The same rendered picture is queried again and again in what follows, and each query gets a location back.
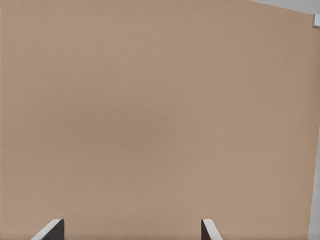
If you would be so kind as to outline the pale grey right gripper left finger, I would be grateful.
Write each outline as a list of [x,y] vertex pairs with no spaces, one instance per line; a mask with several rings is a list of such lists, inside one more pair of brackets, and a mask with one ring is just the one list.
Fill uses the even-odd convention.
[[65,240],[65,220],[52,219],[30,240]]

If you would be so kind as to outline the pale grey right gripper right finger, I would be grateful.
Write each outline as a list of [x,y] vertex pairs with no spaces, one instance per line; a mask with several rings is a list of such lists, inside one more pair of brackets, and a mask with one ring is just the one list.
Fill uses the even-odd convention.
[[201,220],[201,240],[223,240],[214,221],[210,218]]

